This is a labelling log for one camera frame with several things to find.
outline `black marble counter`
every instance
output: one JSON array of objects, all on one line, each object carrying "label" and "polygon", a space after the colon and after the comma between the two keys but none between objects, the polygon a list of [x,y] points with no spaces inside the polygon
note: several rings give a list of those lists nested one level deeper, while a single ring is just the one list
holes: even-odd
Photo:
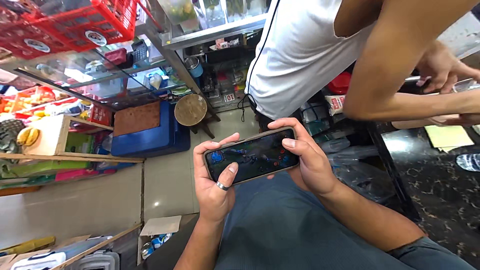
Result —
[{"label": "black marble counter", "polygon": [[460,168],[460,154],[480,153],[476,145],[449,153],[433,148],[424,128],[397,130],[372,123],[369,132],[403,202],[405,215],[429,237],[480,269],[480,172]]}]

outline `mobile game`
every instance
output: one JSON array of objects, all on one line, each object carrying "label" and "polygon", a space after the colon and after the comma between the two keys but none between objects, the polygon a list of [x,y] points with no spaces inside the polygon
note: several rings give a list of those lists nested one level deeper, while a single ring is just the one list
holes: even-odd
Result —
[{"label": "mobile game", "polygon": [[234,184],[297,165],[299,157],[283,148],[284,138],[295,139],[293,130],[282,130],[207,153],[206,165],[212,180],[218,181],[220,174],[232,162],[239,165]]}]

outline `price tag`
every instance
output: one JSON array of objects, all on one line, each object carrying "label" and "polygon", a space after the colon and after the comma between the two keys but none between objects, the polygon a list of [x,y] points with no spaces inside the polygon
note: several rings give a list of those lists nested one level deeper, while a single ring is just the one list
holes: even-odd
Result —
[{"label": "price tag", "polygon": [[235,94],[224,95],[224,96],[223,96],[223,100],[224,100],[225,102],[233,101],[233,100],[235,100]]}]

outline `tiled floor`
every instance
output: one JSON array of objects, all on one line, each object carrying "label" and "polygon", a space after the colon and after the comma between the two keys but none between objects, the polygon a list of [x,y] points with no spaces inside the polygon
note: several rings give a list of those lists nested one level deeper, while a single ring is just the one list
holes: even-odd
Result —
[{"label": "tiled floor", "polygon": [[[219,114],[210,123],[219,141],[235,132],[241,138],[258,133],[250,108]],[[203,131],[191,134],[189,151],[147,159],[144,165],[144,219],[198,212],[193,179],[193,148],[209,140]],[[84,234],[111,233],[140,222],[142,165],[116,174],[37,192],[0,197],[0,248],[32,238],[55,235],[58,240]]]},{"label": "tiled floor", "polygon": [[[245,122],[241,110],[218,114],[222,121],[209,123],[219,141],[235,132],[241,138],[258,133],[258,122],[250,108],[245,108]],[[172,215],[190,214],[199,211],[193,178],[193,148],[210,137],[203,131],[191,133],[189,151],[147,159],[145,162],[145,220]]]}]

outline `blue cooler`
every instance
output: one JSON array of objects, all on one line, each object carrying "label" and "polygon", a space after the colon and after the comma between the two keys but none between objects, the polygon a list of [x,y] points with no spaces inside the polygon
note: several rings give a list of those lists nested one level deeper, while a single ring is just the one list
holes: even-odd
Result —
[{"label": "blue cooler", "polygon": [[111,154],[151,158],[190,149],[190,129],[177,122],[175,106],[160,102],[160,126],[113,137]]}]

